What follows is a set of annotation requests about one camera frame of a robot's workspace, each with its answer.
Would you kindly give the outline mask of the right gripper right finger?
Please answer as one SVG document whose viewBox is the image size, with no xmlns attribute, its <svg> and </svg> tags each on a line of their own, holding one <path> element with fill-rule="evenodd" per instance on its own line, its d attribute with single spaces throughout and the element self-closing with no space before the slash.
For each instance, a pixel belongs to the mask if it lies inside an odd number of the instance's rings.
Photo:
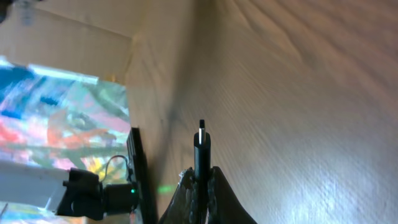
<svg viewBox="0 0 398 224">
<path fill-rule="evenodd" d="M 208 180 L 208 213 L 208 224 L 256 224 L 218 166 L 211 168 Z"/>
</svg>

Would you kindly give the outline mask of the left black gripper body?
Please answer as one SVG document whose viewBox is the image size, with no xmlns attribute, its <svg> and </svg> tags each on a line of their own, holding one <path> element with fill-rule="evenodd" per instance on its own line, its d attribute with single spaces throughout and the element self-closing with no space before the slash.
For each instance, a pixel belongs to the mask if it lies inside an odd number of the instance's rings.
<svg viewBox="0 0 398 224">
<path fill-rule="evenodd" d="M 139 203 L 135 182 L 103 185 L 99 176 L 87 170 L 71 169 L 63 181 L 66 191 L 55 214 L 87 217 L 95 221 L 109 215 L 131 213 Z"/>
</svg>

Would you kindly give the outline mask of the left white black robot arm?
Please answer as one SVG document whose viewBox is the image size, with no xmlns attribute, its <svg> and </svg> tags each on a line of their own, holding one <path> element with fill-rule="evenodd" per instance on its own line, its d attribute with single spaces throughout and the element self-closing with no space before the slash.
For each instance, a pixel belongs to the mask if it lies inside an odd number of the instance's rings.
<svg viewBox="0 0 398 224">
<path fill-rule="evenodd" d="M 100 221 L 110 215 L 131 213 L 139 204 L 139 194 L 135 182 L 104 185 L 98 175 L 87 170 L 2 161 L 1 201 Z"/>
</svg>

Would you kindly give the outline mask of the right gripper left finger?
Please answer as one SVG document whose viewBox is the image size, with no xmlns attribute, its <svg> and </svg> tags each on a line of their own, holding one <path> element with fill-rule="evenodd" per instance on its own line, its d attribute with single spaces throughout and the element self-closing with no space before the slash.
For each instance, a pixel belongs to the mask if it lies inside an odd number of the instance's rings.
<svg viewBox="0 0 398 224">
<path fill-rule="evenodd" d="M 180 181 L 159 223 L 194 224 L 198 221 L 198 185 L 190 167 L 181 171 Z"/>
</svg>

